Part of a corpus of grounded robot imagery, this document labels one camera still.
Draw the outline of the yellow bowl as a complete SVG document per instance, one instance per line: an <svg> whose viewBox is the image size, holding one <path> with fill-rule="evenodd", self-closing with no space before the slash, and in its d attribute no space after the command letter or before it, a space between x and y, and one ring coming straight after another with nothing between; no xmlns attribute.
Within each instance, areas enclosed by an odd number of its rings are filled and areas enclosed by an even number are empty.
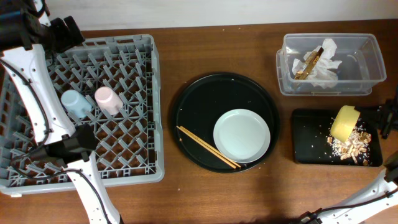
<svg viewBox="0 0 398 224"><path fill-rule="evenodd" d="M360 117L360 112L354 106L344 105L336 115L331 126L330 134L341 142L345 142Z"/></svg>

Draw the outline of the gold snack wrapper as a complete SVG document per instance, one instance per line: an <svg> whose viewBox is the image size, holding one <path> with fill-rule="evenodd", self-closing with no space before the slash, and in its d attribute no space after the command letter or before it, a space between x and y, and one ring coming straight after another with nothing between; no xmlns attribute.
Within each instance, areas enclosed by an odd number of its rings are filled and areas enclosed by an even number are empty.
<svg viewBox="0 0 398 224"><path fill-rule="evenodd" d="M322 55L323 51L323 47L320 47L318 50L312 51L305 60L303 66L296 72L294 79L305 80L319 61L319 58Z"/></svg>

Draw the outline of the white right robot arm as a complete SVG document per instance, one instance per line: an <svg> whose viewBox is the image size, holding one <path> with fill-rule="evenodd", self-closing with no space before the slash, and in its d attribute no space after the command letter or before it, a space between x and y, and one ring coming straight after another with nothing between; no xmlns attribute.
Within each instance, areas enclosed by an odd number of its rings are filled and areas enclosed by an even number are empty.
<svg viewBox="0 0 398 224"><path fill-rule="evenodd" d="M397 205L397 154L383 160L380 139L397 129L397 99L339 111L296 109L292 113L294 157L302 164L384 166L367 187L344 201L305 212L296 223L361 223Z"/></svg>

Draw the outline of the light blue plastic cup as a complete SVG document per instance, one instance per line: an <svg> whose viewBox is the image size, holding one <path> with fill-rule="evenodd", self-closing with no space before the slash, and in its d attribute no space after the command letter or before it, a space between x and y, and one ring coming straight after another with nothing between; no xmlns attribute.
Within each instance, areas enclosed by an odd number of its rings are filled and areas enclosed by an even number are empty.
<svg viewBox="0 0 398 224"><path fill-rule="evenodd" d="M62 105L77 118L85 118L93 108L88 100L76 90L67 90L61 96Z"/></svg>

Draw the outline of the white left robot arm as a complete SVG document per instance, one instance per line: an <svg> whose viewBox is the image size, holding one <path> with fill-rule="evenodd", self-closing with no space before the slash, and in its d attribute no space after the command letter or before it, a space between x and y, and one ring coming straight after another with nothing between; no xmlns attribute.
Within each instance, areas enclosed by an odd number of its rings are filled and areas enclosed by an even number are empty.
<svg viewBox="0 0 398 224"><path fill-rule="evenodd" d="M74 184L90 223L122 223L96 165L97 141L87 124L67 116L49 75L46 55L63 53L85 38L71 17L49 19L45 1L1 1L1 65L12 78L33 125L36 147L14 158L54 162Z"/></svg>

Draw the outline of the white paper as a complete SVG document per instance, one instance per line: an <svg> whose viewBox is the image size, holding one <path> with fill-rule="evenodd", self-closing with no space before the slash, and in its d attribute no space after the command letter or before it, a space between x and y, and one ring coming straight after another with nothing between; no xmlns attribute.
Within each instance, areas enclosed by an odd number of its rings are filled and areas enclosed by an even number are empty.
<svg viewBox="0 0 398 224"><path fill-rule="evenodd" d="M321 48L323 49L323 52L319 56L312 71L308 74L306 80L310 80L310 83L314 87L333 88L336 83L332 83L331 81L337 81L338 76L336 72L332 72L331 70L337 69L342 63L341 60L333 61L331 59L337 50L337 45L333 39L325 39L322 45L317 46L311 52L307 52L303 56L303 59L305 60L304 62L300 61L299 59L295 59L292 65L292 72L294 75L296 75L297 72L304 72L306 67L305 62L309 56L313 52L318 52Z"/></svg>

